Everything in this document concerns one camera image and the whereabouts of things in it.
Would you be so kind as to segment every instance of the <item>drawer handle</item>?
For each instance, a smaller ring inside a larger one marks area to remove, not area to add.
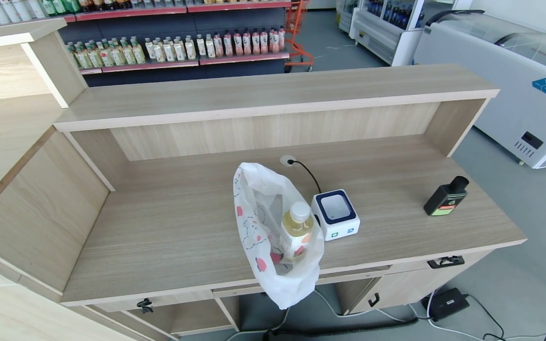
[[[368,304],[370,305],[370,308],[372,308],[373,306],[375,306],[378,302],[381,301],[381,296],[379,295],[379,293],[375,293],[374,294],[374,302],[372,302],[372,300],[368,300]]]
[[[434,260],[430,260],[427,261],[427,264],[431,266],[431,269],[441,269],[448,268],[449,266],[463,265],[464,259],[462,256],[442,257],[437,263]]]
[[[149,298],[145,298],[144,300],[138,302],[136,306],[140,308],[140,311],[142,311],[143,314],[146,314],[146,313],[153,313],[153,308],[149,307],[151,304],[153,304],[153,302],[151,302]]]

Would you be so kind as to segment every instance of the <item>power adapter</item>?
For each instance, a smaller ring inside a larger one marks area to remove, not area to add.
[[[427,309],[429,297],[423,298],[420,303]],[[469,308],[469,302],[467,302],[466,298],[461,294],[461,291],[454,288],[444,291],[443,293],[436,293],[435,296],[433,296],[431,307],[429,308],[429,316],[431,316],[433,322],[437,322],[466,308]]]

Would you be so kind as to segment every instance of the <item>beverage bottle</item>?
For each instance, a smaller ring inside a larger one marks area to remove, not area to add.
[[[292,259],[305,251],[313,225],[314,218],[310,207],[303,201],[295,202],[290,210],[283,214],[280,244],[286,257]]]

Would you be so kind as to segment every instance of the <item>bottle cap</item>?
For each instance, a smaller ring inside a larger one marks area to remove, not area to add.
[[[310,207],[303,201],[296,201],[290,207],[290,216],[297,223],[305,222],[310,216]]]
[[[458,193],[464,191],[464,188],[466,185],[469,184],[468,179],[466,177],[455,177],[452,182],[448,185],[448,189],[452,193]]]

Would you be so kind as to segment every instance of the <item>white plastic bag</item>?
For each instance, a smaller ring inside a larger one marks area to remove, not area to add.
[[[233,177],[233,196],[241,244],[256,280],[280,309],[297,304],[315,289],[323,234],[315,221],[305,251],[296,259],[284,256],[279,237],[283,213],[305,199],[287,177],[248,162]]]

